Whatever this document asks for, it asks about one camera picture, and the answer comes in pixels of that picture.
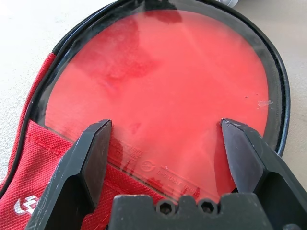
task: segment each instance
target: white table surface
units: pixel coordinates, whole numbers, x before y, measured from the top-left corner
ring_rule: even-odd
[[[0,181],[20,113],[47,54],[79,21],[112,0],[0,0]],[[240,0],[235,9],[280,52],[291,88],[283,159],[307,190],[307,0]]]

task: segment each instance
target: white logo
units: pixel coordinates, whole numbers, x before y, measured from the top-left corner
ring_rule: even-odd
[[[23,214],[25,212],[28,212],[30,213],[30,215],[32,215],[39,199],[35,195],[31,195],[25,200],[26,202],[24,202],[22,206],[20,206],[20,199],[18,199],[16,204],[14,205],[14,210],[17,214]]]

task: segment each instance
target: black plastic tool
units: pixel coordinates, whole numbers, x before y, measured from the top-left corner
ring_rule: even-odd
[[[26,230],[80,229],[97,206],[106,173],[111,120],[90,125],[58,163]]]
[[[238,192],[255,193],[274,229],[307,229],[307,193],[280,156],[251,127],[221,121],[232,177]]]
[[[226,194],[218,206],[191,196],[154,207],[147,195],[114,198],[108,230],[273,230],[255,194]]]

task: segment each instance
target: protective sheet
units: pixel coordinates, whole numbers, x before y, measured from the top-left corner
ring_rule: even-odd
[[[91,123],[111,118],[109,163],[165,196],[217,202],[235,188],[220,119],[266,133],[275,148],[280,89],[274,61],[252,30],[197,4],[220,20],[174,2],[129,13],[123,7],[87,29],[54,71],[38,122],[75,141]]]

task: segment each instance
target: printed logo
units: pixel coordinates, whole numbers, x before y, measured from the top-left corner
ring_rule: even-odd
[[[31,195],[25,200],[26,202],[20,205],[20,199],[18,199],[16,204],[14,205],[14,210],[17,214],[24,214],[27,212],[32,215],[39,199],[35,195]]]
[[[151,161],[143,161],[141,164],[141,169],[144,172],[151,172],[155,169],[155,164],[153,164]]]

